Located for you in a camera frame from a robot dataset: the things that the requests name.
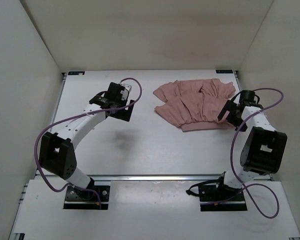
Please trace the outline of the pink pleated skirt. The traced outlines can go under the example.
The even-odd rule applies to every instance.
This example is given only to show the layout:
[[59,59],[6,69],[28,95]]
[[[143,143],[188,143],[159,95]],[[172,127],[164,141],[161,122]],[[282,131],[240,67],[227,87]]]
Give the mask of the pink pleated skirt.
[[218,115],[235,93],[232,82],[222,83],[218,78],[176,80],[153,91],[164,102],[154,110],[183,132],[232,129],[233,126],[226,120],[228,114],[221,120]]

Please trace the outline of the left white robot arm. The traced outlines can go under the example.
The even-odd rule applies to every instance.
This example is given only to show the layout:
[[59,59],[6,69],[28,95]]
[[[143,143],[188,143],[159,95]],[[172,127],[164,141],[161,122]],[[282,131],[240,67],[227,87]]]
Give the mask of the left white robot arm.
[[99,200],[95,181],[83,173],[77,164],[75,150],[84,137],[107,118],[130,121],[135,100],[129,100],[132,86],[124,80],[111,82],[106,91],[91,98],[81,114],[64,120],[65,127],[51,133],[43,130],[35,142],[37,169],[59,176],[83,200]]

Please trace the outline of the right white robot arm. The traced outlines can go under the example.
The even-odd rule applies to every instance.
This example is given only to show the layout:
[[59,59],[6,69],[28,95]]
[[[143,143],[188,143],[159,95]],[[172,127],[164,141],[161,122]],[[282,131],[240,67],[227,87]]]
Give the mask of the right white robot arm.
[[277,131],[264,114],[260,98],[253,90],[242,90],[239,98],[227,100],[218,120],[225,119],[235,127],[235,138],[240,138],[240,154],[230,154],[229,171],[224,172],[214,187],[214,195],[226,200],[258,176],[278,172],[288,137]]

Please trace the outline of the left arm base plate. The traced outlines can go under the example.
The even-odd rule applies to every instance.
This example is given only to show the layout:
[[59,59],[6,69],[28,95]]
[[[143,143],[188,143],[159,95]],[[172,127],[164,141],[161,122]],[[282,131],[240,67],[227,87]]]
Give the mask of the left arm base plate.
[[108,210],[111,186],[94,183],[94,191],[81,191],[68,186],[65,192],[63,209],[65,210]]

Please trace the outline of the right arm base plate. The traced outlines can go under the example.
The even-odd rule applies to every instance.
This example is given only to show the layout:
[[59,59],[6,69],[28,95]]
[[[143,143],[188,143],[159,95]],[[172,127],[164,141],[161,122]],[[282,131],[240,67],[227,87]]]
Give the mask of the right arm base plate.
[[196,183],[185,191],[188,196],[198,197],[201,212],[247,211],[245,196],[240,189],[228,189],[221,178]]

